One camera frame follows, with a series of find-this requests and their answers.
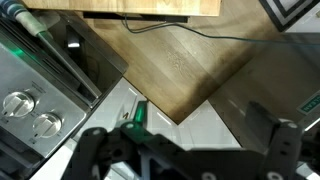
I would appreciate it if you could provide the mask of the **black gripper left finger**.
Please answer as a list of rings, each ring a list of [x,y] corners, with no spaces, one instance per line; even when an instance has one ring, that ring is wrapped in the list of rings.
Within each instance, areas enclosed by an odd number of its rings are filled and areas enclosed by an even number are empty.
[[[127,165],[139,180],[187,180],[168,161],[174,148],[173,142],[137,123],[110,132],[90,128],[81,135],[61,180],[103,180],[116,163]]]

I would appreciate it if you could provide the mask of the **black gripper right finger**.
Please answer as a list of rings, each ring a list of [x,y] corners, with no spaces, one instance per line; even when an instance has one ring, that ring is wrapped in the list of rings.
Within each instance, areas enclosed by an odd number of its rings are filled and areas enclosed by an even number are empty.
[[[248,103],[245,122],[265,148],[259,179],[294,180],[302,128],[292,121],[281,121],[254,101]]]

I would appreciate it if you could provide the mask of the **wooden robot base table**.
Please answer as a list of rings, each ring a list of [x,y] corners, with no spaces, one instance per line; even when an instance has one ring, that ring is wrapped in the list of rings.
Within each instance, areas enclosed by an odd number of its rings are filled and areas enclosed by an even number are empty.
[[[29,8],[133,14],[218,16],[222,0],[22,0]]]

